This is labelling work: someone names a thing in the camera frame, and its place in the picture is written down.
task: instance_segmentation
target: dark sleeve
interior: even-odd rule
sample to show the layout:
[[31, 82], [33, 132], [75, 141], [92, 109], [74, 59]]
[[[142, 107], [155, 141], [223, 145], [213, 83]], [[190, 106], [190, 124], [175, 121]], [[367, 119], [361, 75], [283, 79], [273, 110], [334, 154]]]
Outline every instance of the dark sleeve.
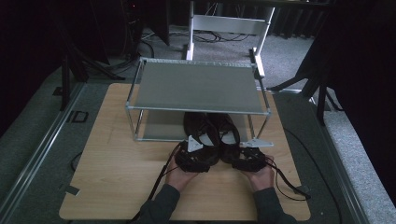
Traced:
[[283, 212], [274, 188], [258, 190], [253, 193], [253, 198], [257, 208], [258, 223], [297, 223], [294, 217]]
[[168, 223], [176, 208], [180, 192], [174, 187], [164, 184], [154, 201], [146, 201], [140, 208], [140, 218], [134, 224]]

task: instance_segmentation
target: hand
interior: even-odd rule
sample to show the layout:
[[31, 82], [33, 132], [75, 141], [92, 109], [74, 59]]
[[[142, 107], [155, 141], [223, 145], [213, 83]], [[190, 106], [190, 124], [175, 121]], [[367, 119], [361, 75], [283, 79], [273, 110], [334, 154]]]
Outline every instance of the hand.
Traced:
[[[269, 158], [267, 160], [268, 163], [272, 164], [274, 157], [266, 156]], [[250, 181], [250, 185], [253, 188], [253, 191], [256, 192], [261, 189], [269, 189], [274, 187], [274, 176], [275, 173], [271, 166], [266, 165], [264, 168], [260, 169], [257, 173], [245, 172], [242, 171], [242, 174], [247, 176], [247, 179]]]
[[172, 157], [169, 162], [168, 172], [169, 173], [167, 173], [165, 178], [165, 183], [174, 187], [179, 192], [186, 188], [187, 184], [189, 184], [193, 178], [198, 176], [198, 173], [184, 172], [179, 167], [177, 167], [175, 156]]

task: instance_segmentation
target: gray carpet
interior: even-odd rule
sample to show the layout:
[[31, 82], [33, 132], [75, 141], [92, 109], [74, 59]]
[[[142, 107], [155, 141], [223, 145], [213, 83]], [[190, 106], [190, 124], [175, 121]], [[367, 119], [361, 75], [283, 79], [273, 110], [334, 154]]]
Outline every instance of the gray carpet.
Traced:
[[[166, 46], [155, 36], [144, 39], [153, 47], [155, 58], [184, 58], [185, 44], [187, 44], [188, 39], [177, 32], [184, 32], [185, 29], [172, 28], [174, 36], [171, 37], [171, 46]], [[224, 34], [224, 37], [227, 38], [233, 36], [235, 35]], [[249, 36], [247, 39], [237, 42], [215, 44], [195, 42], [194, 60], [248, 63], [248, 49], [254, 47], [257, 39], [257, 36]], [[312, 41], [312, 39], [284, 39], [277, 36], [268, 36], [262, 51], [266, 74], [264, 85], [271, 87], [293, 77]], [[149, 45], [142, 44], [139, 52], [142, 56], [151, 56]], [[120, 58], [112, 59], [112, 63], [121, 61]], [[114, 72], [119, 73], [122, 77], [127, 77], [125, 82], [131, 82], [135, 65], [136, 62], [133, 62], [128, 67], [120, 68]], [[60, 80], [59, 70], [48, 77], [20, 117], [0, 139], [1, 201], [7, 197], [25, 163], [28, 162], [47, 129], [55, 120], [55, 117], [58, 116], [61, 99], [59, 96], [53, 96], [52, 93], [57, 86], [61, 85]], [[74, 113], [76, 111], [81, 111], [84, 114], [88, 112], [87, 122], [75, 123], [69, 121], [64, 124], [46, 159], [35, 174], [30, 187], [26, 190], [12, 217], [10, 217], [9, 223], [66, 222], [66, 220], [59, 218], [58, 212], [64, 198], [64, 188], [73, 176], [70, 162], [84, 148], [96, 114], [106, 94], [106, 88], [113, 82], [104, 75], [91, 72], [88, 83], [73, 107]], [[303, 85], [304, 81], [296, 83], [291, 88], [300, 90]], [[312, 194], [312, 199], [308, 201], [312, 216], [302, 223], [338, 223], [339, 214], [336, 203], [340, 206], [343, 223], [354, 223], [344, 195], [334, 177], [327, 151], [323, 149], [329, 146], [324, 146], [327, 143], [323, 139], [322, 127], [318, 125], [315, 118], [315, 106], [300, 94], [290, 91], [277, 93], [275, 100], [282, 124], [291, 131], [291, 133], [286, 132], [286, 134], [298, 173], [303, 185], [308, 187]], [[312, 154], [319, 170], [307, 151]], [[323, 173], [324, 179], [321, 178], [319, 172]], [[330, 186], [331, 191], [326, 188], [325, 181]], [[332, 199], [331, 193], [334, 195], [336, 202]], [[74, 221], [73, 223], [124, 222], [109, 220]]]

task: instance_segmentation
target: wooden board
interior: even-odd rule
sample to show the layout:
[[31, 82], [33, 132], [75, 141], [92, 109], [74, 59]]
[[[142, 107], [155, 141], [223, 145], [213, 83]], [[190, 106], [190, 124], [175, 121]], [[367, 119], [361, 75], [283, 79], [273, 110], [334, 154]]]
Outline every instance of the wooden board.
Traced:
[[[145, 202], [169, 153], [177, 143], [136, 142], [125, 112], [131, 85], [110, 85], [92, 132], [70, 183], [77, 196], [66, 193], [60, 209], [64, 219], [131, 219]], [[261, 148], [273, 155], [287, 179], [300, 186], [274, 99], [267, 93], [272, 117], [262, 138], [275, 144]], [[281, 178], [279, 186], [295, 195]], [[256, 220], [250, 185], [239, 171], [219, 161], [208, 173], [199, 174], [181, 194], [173, 220]], [[298, 220], [310, 218], [306, 202], [278, 193], [285, 212]]]

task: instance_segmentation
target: shoe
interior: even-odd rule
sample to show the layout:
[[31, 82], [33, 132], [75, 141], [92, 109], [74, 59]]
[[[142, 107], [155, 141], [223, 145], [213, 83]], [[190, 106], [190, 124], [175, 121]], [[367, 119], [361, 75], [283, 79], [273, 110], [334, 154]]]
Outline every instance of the shoe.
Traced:
[[219, 133], [216, 127], [210, 122], [205, 113], [186, 112], [183, 120], [184, 132], [187, 136], [192, 136], [195, 141], [204, 145], [203, 148], [193, 152], [197, 161], [208, 162], [215, 165], [219, 161]]
[[220, 138], [220, 158], [226, 163], [239, 159], [241, 139], [238, 129], [233, 124], [230, 115], [223, 113], [208, 113], [207, 117], [215, 125]]

